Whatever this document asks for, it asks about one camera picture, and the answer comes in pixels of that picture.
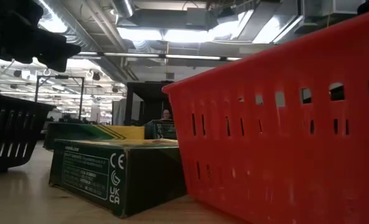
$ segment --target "yellow stripe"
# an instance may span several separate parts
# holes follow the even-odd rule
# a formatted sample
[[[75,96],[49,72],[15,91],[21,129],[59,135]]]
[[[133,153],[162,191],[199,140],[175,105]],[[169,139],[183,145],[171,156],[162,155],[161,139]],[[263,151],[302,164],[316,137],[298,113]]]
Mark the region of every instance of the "yellow stripe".
[[[113,139],[118,139],[118,138],[117,138],[118,136],[116,136],[114,133],[111,133],[111,132],[109,132],[108,130],[103,129],[103,128],[102,128],[102,125],[94,124],[94,127],[98,128],[98,129],[100,129],[100,130],[102,130],[104,133],[109,134],[111,137],[113,137]]]
[[[114,129],[110,128],[110,126],[103,126],[103,128],[109,130],[111,133],[115,133],[115,135],[117,135],[121,139],[126,139],[125,136],[123,136],[122,134],[116,132]]]

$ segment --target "plastic basket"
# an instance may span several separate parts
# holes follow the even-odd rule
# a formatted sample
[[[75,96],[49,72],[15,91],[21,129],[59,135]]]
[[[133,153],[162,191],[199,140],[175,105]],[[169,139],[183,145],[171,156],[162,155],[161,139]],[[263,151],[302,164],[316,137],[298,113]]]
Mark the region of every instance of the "plastic basket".
[[[163,90],[197,200],[255,224],[369,223],[369,14]]]
[[[54,106],[0,95],[0,171],[27,163]]]

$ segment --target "cardboard box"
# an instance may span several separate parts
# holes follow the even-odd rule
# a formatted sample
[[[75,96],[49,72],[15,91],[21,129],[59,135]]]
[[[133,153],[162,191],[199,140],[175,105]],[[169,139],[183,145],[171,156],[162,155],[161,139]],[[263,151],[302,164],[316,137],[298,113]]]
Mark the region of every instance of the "cardboard box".
[[[57,140],[50,185],[125,218],[186,194],[174,140]]]
[[[144,139],[144,127],[107,126],[99,124],[50,123],[43,147],[54,149],[56,139],[64,140],[124,140]]]
[[[152,120],[144,127],[146,139],[177,139],[173,120]]]

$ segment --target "wooden table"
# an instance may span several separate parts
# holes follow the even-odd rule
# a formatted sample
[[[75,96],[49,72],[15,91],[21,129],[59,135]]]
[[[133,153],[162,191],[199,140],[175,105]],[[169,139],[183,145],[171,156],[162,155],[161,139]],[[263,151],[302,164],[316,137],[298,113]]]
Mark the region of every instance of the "wooden table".
[[[26,165],[0,174],[0,224],[243,223],[197,203],[189,196],[120,220],[104,208],[49,187],[52,156],[40,142]]]

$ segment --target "black plastic basket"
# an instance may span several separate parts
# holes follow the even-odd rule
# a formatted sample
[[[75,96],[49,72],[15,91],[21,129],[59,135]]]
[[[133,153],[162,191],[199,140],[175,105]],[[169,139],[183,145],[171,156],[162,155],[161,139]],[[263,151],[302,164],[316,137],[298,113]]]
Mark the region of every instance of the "black plastic basket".
[[[0,171],[29,161],[54,107],[0,95]]]

